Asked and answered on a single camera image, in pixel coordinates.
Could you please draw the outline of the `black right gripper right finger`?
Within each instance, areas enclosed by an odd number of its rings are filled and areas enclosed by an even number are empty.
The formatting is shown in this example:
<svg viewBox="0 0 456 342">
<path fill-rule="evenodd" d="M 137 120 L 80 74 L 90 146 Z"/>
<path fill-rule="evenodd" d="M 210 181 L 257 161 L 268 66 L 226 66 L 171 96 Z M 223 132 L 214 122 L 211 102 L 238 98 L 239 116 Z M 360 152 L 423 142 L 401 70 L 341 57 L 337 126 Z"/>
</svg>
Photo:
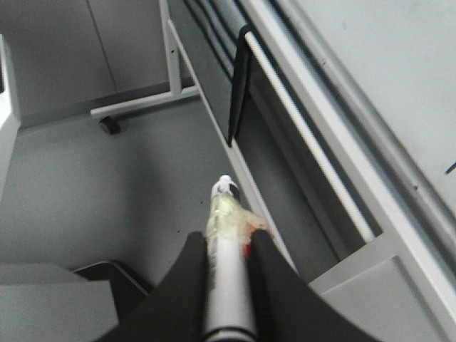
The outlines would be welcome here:
<svg viewBox="0 0 456 342">
<path fill-rule="evenodd" d="M 314 292 L 268 232 L 253 233 L 247 268 L 260 341 L 376 340 Z"/>
</svg>

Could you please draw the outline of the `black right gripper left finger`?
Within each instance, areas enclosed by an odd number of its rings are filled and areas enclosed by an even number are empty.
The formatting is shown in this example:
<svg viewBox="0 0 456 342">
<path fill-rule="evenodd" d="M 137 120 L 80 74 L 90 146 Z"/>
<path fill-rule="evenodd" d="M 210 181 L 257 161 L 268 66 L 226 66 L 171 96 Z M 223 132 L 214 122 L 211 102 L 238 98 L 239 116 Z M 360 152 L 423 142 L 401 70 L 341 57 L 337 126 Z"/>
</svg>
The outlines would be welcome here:
<svg viewBox="0 0 456 342">
<path fill-rule="evenodd" d="M 99 341 L 201 341 L 207 283 L 207 243 L 188 234 L 165 278 Z"/>
</svg>

